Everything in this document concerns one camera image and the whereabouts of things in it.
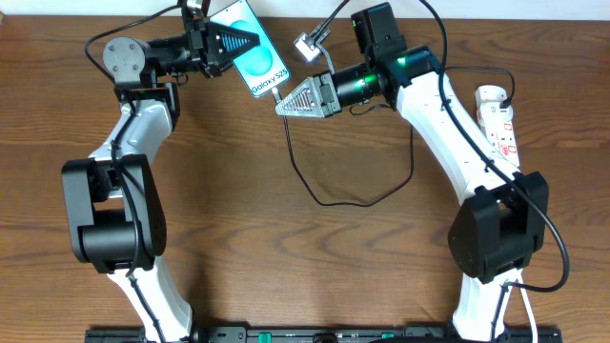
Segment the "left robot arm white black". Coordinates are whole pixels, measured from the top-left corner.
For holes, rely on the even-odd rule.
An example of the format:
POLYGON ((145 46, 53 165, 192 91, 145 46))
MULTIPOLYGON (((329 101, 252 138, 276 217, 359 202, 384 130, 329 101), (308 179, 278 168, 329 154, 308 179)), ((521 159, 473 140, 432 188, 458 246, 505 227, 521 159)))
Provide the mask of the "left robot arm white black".
POLYGON ((111 81, 120 118, 88 157, 61 170, 71 248, 128 297, 140 329, 90 329, 88 342, 207 342, 177 290, 163 253, 167 222, 151 164, 180 115, 179 78, 219 77, 261 35, 210 21, 206 1, 179 1, 184 33, 143 41, 118 27, 95 66, 111 81))

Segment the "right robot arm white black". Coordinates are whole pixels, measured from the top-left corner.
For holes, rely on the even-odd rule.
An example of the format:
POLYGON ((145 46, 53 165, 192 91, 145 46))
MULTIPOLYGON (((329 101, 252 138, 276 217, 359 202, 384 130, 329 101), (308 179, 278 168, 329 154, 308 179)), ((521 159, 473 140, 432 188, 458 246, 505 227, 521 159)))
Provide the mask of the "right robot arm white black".
POLYGON ((276 113, 326 118, 383 96, 421 135, 457 194, 460 208, 448 236, 462 272, 454 331, 469 341, 507 338, 509 294, 530 291, 523 269, 553 230, 547 183, 539 173, 521 173, 488 140, 456 99, 445 58, 425 46, 408 48, 389 4, 355 13, 352 24, 364 62, 307 78, 277 101, 276 113))

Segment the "Samsung Galaxy smartphone teal screen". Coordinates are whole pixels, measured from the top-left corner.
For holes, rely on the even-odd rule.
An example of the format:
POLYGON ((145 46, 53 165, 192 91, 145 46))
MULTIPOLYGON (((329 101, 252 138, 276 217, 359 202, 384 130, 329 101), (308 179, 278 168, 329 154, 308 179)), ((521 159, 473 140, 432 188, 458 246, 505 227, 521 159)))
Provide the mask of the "Samsung Galaxy smartphone teal screen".
POLYGON ((254 98, 262 97, 290 79, 289 69, 246 0, 233 2, 215 13, 211 21, 258 35, 259 44, 234 60, 234 66, 254 98))

